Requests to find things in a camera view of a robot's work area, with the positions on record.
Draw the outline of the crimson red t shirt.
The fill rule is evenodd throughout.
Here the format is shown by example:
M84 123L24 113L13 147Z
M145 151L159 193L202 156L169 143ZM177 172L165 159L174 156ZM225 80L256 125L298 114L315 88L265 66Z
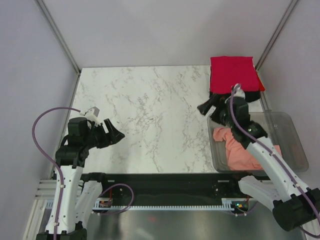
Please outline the crimson red t shirt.
M210 91L214 94L229 94L236 84L245 92L259 90L252 56L213 56L210 69Z

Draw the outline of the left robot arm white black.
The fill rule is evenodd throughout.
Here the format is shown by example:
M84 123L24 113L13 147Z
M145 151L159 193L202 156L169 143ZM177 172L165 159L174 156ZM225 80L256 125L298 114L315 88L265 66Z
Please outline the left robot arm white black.
M94 204L98 197L104 197L110 191L109 183L97 178L86 180L78 194L89 151L115 145L125 137L108 118L100 123L92 118L72 118L67 132L55 153L58 168L54 200L44 232L36 235L38 240L87 238L87 224Z

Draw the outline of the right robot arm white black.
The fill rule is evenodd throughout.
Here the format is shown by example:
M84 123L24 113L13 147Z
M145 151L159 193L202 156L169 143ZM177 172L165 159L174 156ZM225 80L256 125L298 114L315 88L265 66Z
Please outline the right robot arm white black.
M230 128L235 140L260 163L275 187L269 188L249 175L229 184L233 196L253 197L272 212L287 232L320 219L319 188L311 189L288 166L265 129L251 119L245 97L231 96L220 101L210 118Z

